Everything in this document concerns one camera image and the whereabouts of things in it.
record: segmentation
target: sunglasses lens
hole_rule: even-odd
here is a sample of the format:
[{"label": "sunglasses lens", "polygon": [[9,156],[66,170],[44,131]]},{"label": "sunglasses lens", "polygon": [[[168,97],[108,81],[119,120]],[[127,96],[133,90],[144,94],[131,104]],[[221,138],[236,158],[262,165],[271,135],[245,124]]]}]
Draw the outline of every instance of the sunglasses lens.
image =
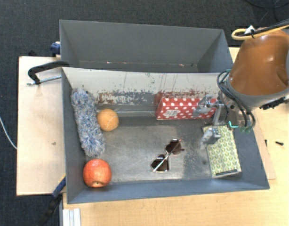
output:
[{"label": "sunglasses lens", "polygon": [[[159,155],[151,164],[151,167],[155,169],[165,158],[165,155]],[[167,171],[169,170],[169,163],[168,160],[165,160],[157,169],[156,171]]]},{"label": "sunglasses lens", "polygon": [[171,153],[173,155],[178,155],[179,153],[181,153],[182,148],[181,148],[181,144],[179,143],[179,141],[177,139],[173,139],[166,147],[165,150],[168,153]]}]

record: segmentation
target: gray bin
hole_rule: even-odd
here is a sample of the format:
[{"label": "gray bin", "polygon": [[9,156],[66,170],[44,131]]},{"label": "gray bin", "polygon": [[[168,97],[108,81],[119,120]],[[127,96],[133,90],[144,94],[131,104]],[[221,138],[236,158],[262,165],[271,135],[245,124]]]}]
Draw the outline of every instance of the gray bin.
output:
[{"label": "gray bin", "polygon": [[[233,64],[222,30],[60,21],[60,35],[62,60],[70,64],[62,71],[68,203],[269,188],[253,132],[234,131],[242,173],[212,179],[207,152],[199,149],[201,128],[211,120],[154,116],[160,95],[217,97],[217,74]],[[120,117],[120,126],[104,133],[102,158],[114,174],[104,188],[83,182],[90,158],[80,147],[70,100],[74,87],[84,87],[97,98],[98,109],[114,109]],[[185,151],[170,159],[170,171],[153,173],[151,161],[177,137]]]}]

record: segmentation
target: bin floor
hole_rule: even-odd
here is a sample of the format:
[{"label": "bin floor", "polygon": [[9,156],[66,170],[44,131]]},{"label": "bin floor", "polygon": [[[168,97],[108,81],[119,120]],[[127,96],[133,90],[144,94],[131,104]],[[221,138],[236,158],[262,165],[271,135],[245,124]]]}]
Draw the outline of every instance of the bin floor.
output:
[{"label": "bin floor", "polygon": [[[104,132],[106,150],[102,159],[112,168],[111,183],[161,179],[211,178],[206,149],[199,149],[202,119],[156,120],[153,116],[120,117],[117,129]],[[153,172],[151,163],[166,154],[171,139],[181,139],[185,150],[169,157],[169,170]]]}]

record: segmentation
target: wooden table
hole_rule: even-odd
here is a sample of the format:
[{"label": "wooden table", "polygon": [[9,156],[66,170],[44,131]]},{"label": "wooden table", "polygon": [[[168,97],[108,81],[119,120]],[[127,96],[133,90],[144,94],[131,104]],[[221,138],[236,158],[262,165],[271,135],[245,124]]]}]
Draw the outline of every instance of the wooden table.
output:
[{"label": "wooden table", "polygon": [[[230,51],[235,58],[238,49]],[[55,59],[19,58],[18,196],[50,194],[65,173],[61,81],[26,85],[31,81],[29,68]],[[41,76],[59,73],[55,69]],[[62,206],[80,208],[83,226],[289,225],[289,104],[255,113],[255,135],[269,190],[84,204],[67,204],[64,193]]]}]

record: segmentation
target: sunglasses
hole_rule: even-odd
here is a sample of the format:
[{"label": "sunglasses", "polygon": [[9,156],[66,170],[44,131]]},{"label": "sunglasses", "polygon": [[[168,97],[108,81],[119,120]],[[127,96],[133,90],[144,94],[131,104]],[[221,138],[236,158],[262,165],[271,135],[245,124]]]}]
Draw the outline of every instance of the sunglasses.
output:
[{"label": "sunglasses", "polygon": [[182,151],[181,148],[181,139],[172,139],[171,142],[165,147],[166,154],[160,154],[157,158],[151,163],[151,168],[153,171],[168,171],[169,170],[169,156],[171,154],[178,155]]}]

